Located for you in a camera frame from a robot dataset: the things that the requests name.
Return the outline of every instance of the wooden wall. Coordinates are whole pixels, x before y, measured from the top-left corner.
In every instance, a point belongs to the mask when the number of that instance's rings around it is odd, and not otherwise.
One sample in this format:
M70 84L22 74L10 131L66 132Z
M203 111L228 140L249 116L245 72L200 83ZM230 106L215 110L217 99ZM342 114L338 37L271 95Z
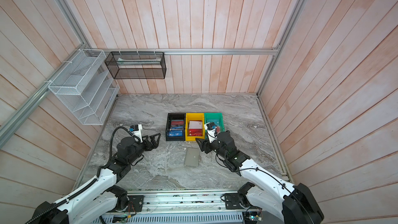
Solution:
M92 47L275 47L297 0L66 0ZM257 92L271 56L166 56L167 75L122 93Z
M55 0L0 0L0 125L78 46ZM50 94L0 150L2 222L68 194L98 130Z
M398 222L397 2L309 0L261 95L324 223Z

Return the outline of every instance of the gray notebook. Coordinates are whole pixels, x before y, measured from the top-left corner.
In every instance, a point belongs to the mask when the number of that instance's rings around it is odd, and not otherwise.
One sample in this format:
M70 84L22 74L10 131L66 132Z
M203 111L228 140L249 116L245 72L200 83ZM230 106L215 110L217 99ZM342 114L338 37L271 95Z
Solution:
M199 149L187 148L187 153L185 155L185 166L198 167L199 165Z

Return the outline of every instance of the robotic arm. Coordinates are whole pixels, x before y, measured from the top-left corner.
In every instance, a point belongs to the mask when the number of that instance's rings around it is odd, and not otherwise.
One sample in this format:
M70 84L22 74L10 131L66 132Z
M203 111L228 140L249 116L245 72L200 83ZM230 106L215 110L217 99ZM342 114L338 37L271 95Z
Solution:
M286 224L321 223L324 215L308 187L301 183L295 186L272 175L236 149L229 131L217 133L216 127L213 122L206 123L208 138L196 138L196 142L202 152L216 152L226 168L253 182L246 183L238 191L243 207L261 207Z
M118 129L124 129L130 137L117 144L117 153L112 156L112 140ZM143 158L144 151L156 149L160 133L141 136L142 125L133 125L130 130L117 127L111 137L109 160L98 168L97 175L53 204L44 202L39 205L33 217L26 224L85 224L98 216L115 210L125 211L128 207L127 191L115 184L119 182Z

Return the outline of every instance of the yellow storage bin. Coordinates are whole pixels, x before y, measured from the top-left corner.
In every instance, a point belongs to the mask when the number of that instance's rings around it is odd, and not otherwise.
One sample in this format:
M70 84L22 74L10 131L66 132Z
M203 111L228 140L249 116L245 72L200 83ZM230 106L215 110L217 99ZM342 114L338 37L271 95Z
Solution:
M188 136L188 127L190 121L201 121L202 122L202 134L203 136ZM205 138L205 128L203 124L205 123L204 113L188 113L186 114L185 121L185 141L195 141L196 138Z

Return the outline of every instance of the gray marble surface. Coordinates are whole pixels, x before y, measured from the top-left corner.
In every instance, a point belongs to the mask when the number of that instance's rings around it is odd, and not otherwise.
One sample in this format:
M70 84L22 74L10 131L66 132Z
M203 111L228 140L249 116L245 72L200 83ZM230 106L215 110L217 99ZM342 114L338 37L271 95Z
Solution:
M246 180L221 167L215 153L200 153L199 166L184 166L187 147L199 148L196 142L166 142L168 112L221 112L226 130L230 130L236 147L263 168L280 177L272 143L266 130L256 96L251 94L152 94L121 95L106 123L102 138L87 167L82 183L96 174L98 166L108 159L109 140L114 128L142 124L142 135L162 134L159 147L144 152L145 158L117 183L125 189L239 189ZM127 134L117 131L117 143Z

